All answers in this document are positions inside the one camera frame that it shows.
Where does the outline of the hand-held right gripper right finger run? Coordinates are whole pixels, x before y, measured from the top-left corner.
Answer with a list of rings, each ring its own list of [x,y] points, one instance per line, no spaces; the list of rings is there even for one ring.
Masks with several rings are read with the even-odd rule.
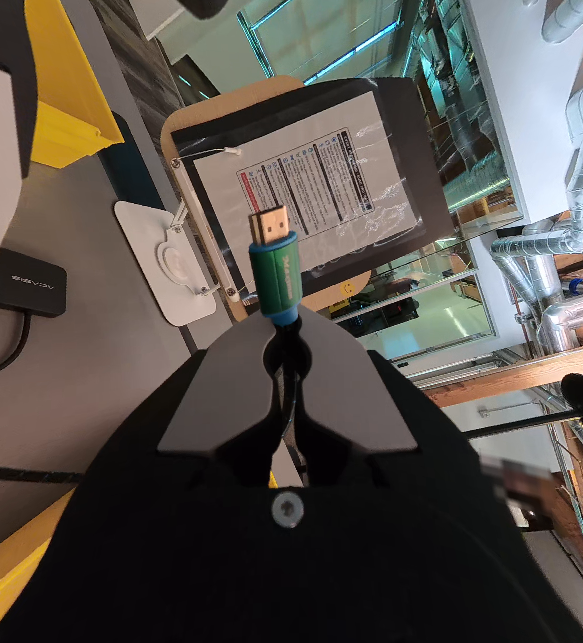
[[[312,310],[300,310],[310,365],[302,379],[309,420],[365,453],[408,452],[416,439],[363,345]]]

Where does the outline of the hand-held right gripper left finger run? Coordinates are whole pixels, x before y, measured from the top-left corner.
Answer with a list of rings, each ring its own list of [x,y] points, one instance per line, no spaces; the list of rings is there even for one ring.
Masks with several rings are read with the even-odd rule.
[[[266,418],[275,396],[264,353],[275,333],[269,319],[245,319],[210,345],[159,453],[207,456]]]

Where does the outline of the small black adapter hub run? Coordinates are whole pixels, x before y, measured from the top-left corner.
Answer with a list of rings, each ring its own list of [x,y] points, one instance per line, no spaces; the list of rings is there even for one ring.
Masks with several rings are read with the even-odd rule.
[[[0,309],[54,318],[67,302],[67,272],[61,266],[0,249]]]

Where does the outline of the yellow plastic bin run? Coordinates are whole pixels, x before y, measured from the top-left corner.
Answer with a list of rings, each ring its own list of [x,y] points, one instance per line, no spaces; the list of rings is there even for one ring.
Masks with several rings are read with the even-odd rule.
[[[25,1],[38,105],[31,160],[56,169],[123,143],[61,1]]]
[[[46,553],[72,494],[69,491],[0,543],[0,621]]]

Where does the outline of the wooden ceiling beam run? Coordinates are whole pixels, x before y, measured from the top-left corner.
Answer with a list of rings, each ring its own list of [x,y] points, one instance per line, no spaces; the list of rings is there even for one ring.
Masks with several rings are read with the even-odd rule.
[[[425,395],[445,408],[559,382],[567,374],[583,375],[583,347],[546,358],[497,368],[464,381],[445,384]]]

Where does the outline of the white sign board stand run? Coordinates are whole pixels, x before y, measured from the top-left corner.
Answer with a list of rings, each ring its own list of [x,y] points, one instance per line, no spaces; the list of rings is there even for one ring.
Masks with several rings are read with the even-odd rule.
[[[183,327],[216,311],[221,289],[205,277],[185,232],[184,201],[176,213],[118,201],[115,217],[167,322]]]

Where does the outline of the wooden instruction sign board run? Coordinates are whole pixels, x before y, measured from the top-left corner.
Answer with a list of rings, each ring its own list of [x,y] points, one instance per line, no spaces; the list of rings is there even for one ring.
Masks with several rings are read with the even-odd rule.
[[[305,298],[456,233],[409,78],[276,76],[177,110],[160,144],[235,322],[255,213],[287,209]]]

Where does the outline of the spiral silver ventilation duct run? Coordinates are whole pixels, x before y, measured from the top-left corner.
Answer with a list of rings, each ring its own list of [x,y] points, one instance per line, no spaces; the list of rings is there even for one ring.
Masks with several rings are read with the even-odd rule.
[[[439,147],[441,170],[457,156],[464,170],[444,185],[454,211],[503,190],[510,179],[460,1],[425,1],[415,36],[424,79],[449,136]]]

